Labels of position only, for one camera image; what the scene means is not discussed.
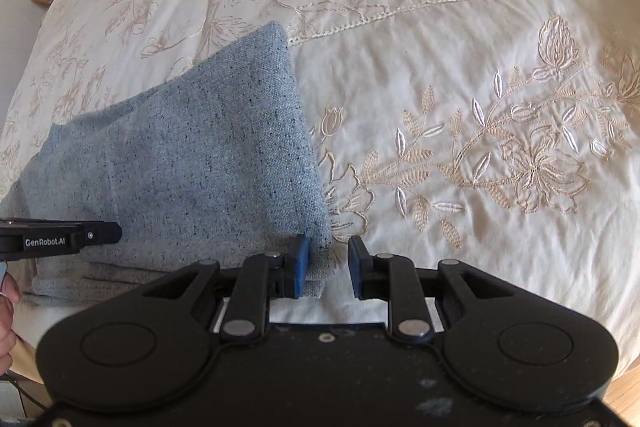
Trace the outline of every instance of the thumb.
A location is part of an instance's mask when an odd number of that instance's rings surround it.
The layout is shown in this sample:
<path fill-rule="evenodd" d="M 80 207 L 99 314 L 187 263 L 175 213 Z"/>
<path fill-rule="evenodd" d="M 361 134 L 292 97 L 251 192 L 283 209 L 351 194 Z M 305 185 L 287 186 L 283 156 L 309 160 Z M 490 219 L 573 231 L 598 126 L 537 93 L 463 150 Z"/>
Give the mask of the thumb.
<path fill-rule="evenodd" d="M 20 288 L 15 279 L 11 277 L 11 274 L 5 274 L 2 279 L 2 286 L 0 287 L 0 293 L 7 297 L 12 303 L 17 303 L 20 300 Z"/>

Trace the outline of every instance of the gray speckled fabric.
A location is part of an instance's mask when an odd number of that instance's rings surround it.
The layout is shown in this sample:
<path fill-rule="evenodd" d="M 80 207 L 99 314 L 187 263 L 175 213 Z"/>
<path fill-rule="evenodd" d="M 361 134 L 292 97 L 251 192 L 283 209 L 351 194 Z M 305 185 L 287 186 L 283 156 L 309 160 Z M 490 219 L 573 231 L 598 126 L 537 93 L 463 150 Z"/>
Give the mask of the gray speckled fabric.
<path fill-rule="evenodd" d="M 49 304 L 111 298 L 180 266 L 283 250 L 312 237 L 307 293 L 334 271 L 324 192 L 286 35 L 276 23 L 182 77 L 53 126 L 0 215 L 117 221 L 117 245 L 38 259 Z"/>

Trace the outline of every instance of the folded garment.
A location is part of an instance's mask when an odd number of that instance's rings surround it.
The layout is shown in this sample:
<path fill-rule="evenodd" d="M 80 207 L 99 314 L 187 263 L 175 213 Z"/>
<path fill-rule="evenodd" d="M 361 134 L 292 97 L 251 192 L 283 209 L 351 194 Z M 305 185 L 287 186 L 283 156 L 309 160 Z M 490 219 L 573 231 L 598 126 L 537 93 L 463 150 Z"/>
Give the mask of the folded garment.
<path fill-rule="evenodd" d="M 200 259 L 239 266 L 312 238 L 306 293 L 335 269 L 331 225 L 276 23 L 182 77 L 63 126 L 0 215 L 117 221 L 122 240 L 42 258 L 27 291 L 50 304 L 111 298 Z"/>

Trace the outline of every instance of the black cable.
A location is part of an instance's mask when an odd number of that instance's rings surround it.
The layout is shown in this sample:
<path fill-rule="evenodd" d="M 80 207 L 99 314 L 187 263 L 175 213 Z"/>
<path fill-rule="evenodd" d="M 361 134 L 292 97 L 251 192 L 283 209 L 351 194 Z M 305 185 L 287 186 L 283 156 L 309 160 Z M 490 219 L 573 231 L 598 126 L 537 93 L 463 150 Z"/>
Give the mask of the black cable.
<path fill-rule="evenodd" d="M 7 379 L 7 381 L 14 386 L 17 390 L 18 393 L 23 394 L 28 400 L 30 400 L 31 402 L 33 402 L 34 404 L 36 404 L 38 407 L 40 407 L 43 411 L 46 411 L 48 409 L 48 407 L 45 407 L 43 404 L 41 404 L 39 401 L 37 401 L 33 396 L 31 396 L 29 393 L 27 393 L 23 388 L 21 388 L 18 383 L 11 378 L 9 375 L 4 375 L 4 377 Z"/>

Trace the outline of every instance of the blue fabric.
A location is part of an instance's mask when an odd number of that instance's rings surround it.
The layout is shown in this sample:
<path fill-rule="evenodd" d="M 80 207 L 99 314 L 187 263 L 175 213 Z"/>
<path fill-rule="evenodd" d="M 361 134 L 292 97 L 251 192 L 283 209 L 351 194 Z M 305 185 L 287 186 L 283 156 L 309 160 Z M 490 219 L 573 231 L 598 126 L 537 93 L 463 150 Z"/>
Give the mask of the blue fabric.
<path fill-rule="evenodd" d="M 200 259 L 239 266 L 311 236 L 307 294 L 334 270 L 324 191 L 276 23 L 182 77 L 53 126 L 0 215 L 102 219 L 117 245 L 42 258 L 29 291 L 99 301 Z"/>

